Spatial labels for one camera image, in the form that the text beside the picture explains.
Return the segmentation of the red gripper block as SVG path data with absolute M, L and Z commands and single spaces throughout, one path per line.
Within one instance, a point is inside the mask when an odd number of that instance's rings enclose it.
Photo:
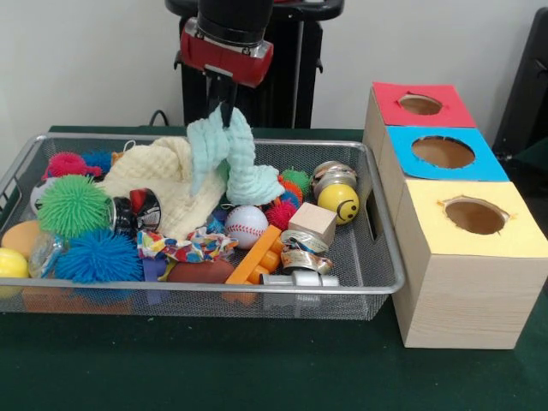
M 252 46 L 221 43 L 200 29 L 196 17 L 187 20 L 181 34 L 181 62 L 201 72 L 209 71 L 206 73 L 207 115 L 220 105 L 225 128 L 230 126 L 235 108 L 237 84 L 257 87 L 271 66 L 273 51 L 274 44 L 266 40 Z M 217 74 L 230 79 L 221 80 Z

